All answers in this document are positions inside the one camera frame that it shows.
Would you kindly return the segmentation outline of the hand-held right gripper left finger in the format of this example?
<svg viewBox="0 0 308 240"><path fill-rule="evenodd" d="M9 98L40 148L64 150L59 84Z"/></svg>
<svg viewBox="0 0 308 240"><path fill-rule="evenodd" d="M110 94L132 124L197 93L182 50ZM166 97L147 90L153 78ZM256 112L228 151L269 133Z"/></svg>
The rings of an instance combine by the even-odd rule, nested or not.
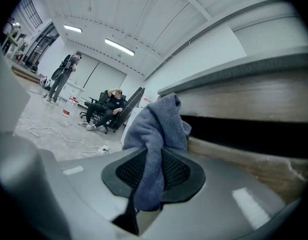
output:
<svg viewBox="0 0 308 240"><path fill-rule="evenodd" d="M54 154L41 149L41 159L64 227L53 240L137 240L138 236L111 221L124 213L128 198L115 196L103 183L103 169L143 148L83 159L56 161Z"/></svg>

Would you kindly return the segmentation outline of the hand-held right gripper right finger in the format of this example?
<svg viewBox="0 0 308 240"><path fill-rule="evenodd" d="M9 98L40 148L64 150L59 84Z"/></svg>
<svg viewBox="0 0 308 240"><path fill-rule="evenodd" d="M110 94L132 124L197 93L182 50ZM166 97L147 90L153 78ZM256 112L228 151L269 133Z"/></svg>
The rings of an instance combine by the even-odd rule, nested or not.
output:
<svg viewBox="0 0 308 240"><path fill-rule="evenodd" d="M199 164L206 181L189 201L164 205L144 240L269 240L300 203L285 204L253 175L225 162L174 151Z"/></svg>

